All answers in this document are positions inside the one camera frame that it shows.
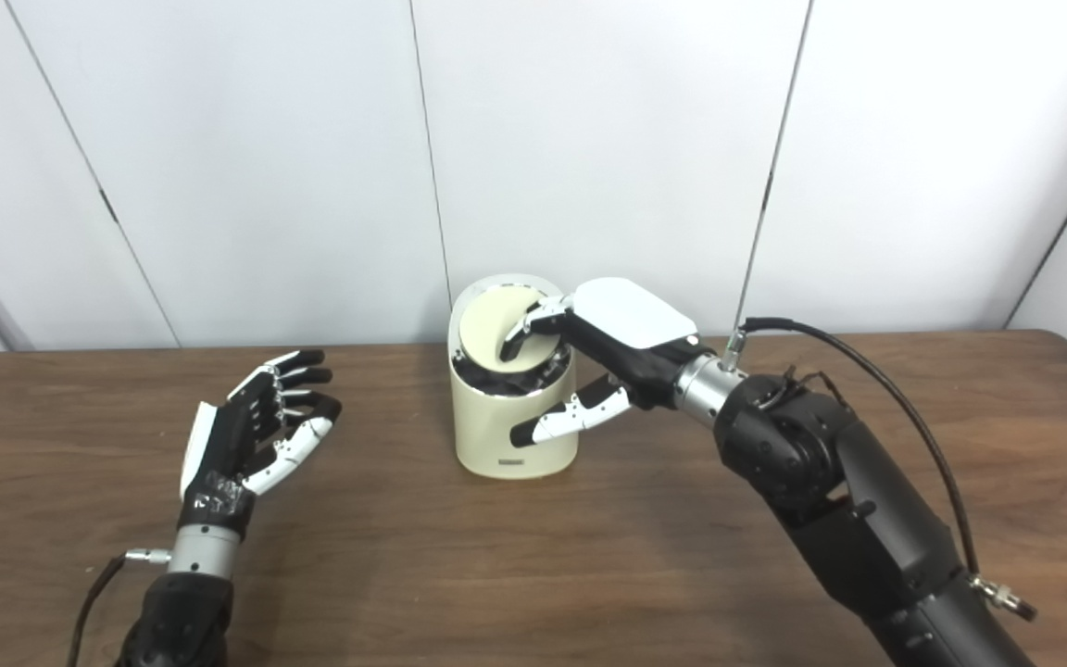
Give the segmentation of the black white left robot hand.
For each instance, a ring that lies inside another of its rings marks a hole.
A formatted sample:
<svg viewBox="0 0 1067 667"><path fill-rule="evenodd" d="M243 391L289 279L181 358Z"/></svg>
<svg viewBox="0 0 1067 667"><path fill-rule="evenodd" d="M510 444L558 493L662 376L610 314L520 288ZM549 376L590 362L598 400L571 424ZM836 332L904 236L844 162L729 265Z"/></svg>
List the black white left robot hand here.
<svg viewBox="0 0 1067 667"><path fill-rule="evenodd" d="M200 402L184 452L178 527L245 540L256 503L327 439L343 402L319 390L333 372L318 349L264 360L221 404Z"/></svg>

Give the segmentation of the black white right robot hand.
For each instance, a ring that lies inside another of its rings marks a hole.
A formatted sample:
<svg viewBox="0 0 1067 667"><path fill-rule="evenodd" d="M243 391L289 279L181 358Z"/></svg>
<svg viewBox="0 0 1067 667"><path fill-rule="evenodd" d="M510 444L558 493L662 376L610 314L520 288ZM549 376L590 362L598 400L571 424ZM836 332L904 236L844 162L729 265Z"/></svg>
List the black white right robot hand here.
<svg viewBox="0 0 1067 667"><path fill-rule="evenodd" d="M537 418L513 426L513 447L579 434L632 407L685 410L703 374L724 372L689 317L623 277L598 277L572 293L539 299L508 330L498 356L515 359L534 336L558 336L606 374Z"/></svg>

